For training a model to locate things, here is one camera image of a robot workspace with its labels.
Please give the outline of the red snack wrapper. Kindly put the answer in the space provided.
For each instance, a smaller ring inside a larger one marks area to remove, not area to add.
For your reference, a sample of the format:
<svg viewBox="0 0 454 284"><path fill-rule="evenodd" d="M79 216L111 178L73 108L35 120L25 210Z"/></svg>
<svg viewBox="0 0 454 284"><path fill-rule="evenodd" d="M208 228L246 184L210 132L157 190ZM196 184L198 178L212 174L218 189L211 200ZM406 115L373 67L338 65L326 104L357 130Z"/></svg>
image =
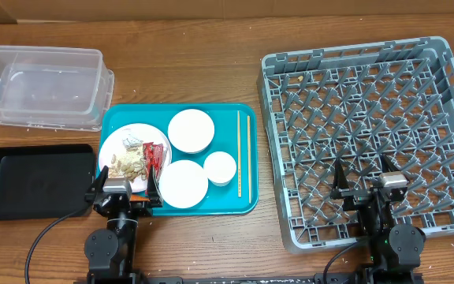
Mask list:
<svg viewBox="0 0 454 284"><path fill-rule="evenodd" d="M162 144L144 143L143 144L143 158L147 172L150 169L154 171L156 176L162 169L162 164L165 160L165 150Z"/></svg>

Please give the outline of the small white cup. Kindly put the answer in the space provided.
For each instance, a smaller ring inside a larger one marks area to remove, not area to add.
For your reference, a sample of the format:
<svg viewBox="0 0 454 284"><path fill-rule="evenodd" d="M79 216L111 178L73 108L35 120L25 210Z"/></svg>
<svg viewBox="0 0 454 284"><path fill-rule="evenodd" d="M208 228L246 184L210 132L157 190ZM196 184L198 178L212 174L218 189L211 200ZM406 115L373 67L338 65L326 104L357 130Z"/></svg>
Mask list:
<svg viewBox="0 0 454 284"><path fill-rule="evenodd" d="M237 172L235 159L227 152L216 151L209 154L203 164L209 181L216 186L226 186Z"/></svg>

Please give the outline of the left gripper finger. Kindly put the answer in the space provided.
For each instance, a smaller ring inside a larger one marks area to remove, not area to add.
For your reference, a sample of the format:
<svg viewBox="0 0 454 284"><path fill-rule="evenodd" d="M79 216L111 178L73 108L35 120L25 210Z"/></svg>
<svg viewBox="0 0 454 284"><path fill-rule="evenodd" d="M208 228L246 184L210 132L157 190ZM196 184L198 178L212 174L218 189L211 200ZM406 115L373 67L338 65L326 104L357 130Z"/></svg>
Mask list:
<svg viewBox="0 0 454 284"><path fill-rule="evenodd" d="M158 182L154 172L154 167L150 166L147 174L147 198L152 207L162 207L162 197L158 190Z"/></svg>
<svg viewBox="0 0 454 284"><path fill-rule="evenodd" d="M108 178L109 167L104 166L98 175L98 177L92 182L90 187L87 189L84 195L85 202L94 202L98 193L102 191L102 188Z"/></svg>

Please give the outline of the white bowl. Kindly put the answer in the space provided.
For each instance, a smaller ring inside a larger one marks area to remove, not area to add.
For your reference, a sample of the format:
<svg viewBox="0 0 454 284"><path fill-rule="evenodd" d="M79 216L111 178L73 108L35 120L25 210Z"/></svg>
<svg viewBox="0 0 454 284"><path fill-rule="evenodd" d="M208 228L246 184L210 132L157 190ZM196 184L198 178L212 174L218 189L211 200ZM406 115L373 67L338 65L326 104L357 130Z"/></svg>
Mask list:
<svg viewBox="0 0 454 284"><path fill-rule="evenodd" d="M204 111L182 110L169 122L169 142L179 151L195 154L206 149L214 138L214 122Z"/></svg>
<svg viewBox="0 0 454 284"><path fill-rule="evenodd" d="M171 207L186 209L200 203L207 194L209 181L204 169L191 160L169 164L159 179L162 199Z"/></svg>

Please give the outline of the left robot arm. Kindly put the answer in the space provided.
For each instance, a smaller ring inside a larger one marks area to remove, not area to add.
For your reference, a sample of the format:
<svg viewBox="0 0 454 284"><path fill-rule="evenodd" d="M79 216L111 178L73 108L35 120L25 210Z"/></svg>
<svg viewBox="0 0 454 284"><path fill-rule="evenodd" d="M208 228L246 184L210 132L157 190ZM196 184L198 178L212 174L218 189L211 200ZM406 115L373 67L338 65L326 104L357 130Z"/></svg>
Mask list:
<svg viewBox="0 0 454 284"><path fill-rule="evenodd" d="M130 182L109 178L105 166L85 194L93 210L107 218L106 228L91 233L84 244L88 259L88 283L148 283L143 272L133 268L139 219L151 217L162 206L154 167L147 178L148 196L131 200Z"/></svg>

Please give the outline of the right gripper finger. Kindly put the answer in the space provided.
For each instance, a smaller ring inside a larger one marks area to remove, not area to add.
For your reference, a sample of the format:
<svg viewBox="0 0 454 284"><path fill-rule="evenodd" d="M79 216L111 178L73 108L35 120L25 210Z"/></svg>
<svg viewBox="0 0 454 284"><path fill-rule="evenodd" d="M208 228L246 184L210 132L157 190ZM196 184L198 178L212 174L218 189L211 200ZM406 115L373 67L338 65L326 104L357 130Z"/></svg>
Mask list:
<svg viewBox="0 0 454 284"><path fill-rule="evenodd" d="M393 164L391 159L386 154L380 154L381 171L383 173L391 173L399 170L397 166Z"/></svg>
<svg viewBox="0 0 454 284"><path fill-rule="evenodd" d="M344 174L341 161L337 159L334 163L334 179L330 192L330 198L337 200L344 198L344 194L349 191L348 180Z"/></svg>

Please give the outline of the white tissue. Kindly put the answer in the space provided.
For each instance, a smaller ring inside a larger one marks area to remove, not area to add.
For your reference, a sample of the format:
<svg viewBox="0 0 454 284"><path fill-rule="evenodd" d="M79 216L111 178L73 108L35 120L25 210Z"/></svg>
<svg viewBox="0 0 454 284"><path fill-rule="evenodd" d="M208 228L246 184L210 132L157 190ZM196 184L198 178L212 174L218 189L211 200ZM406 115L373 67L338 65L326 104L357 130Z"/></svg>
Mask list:
<svg viewBox="0 0 454 284"><path fill-rule="evenodd" d="M136 151L143 145L143 141L132 133L128 133L123 139L122 143L126 151Z"/></svg>

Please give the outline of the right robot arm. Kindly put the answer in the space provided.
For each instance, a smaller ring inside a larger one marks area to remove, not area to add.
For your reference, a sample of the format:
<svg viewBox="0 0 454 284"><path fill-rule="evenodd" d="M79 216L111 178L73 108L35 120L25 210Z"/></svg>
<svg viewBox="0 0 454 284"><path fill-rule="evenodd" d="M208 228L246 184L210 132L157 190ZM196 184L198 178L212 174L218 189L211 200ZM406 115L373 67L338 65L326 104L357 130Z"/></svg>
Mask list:
<svg viewBox="0 0 454 284"><path fill-rule="evenodd" d="M330 197L342 200L344 211L357 213L366 238L349 245L345 251L363 243L368 245L371 262L359 266L348 278L350 283L422 283L413 270L421 264L420 255L426 235L409 224L397 224L391 205L405 199L409 180L385 154L380 155L381 173L364 190L349 187L341 161L334 163Z"/></svg>

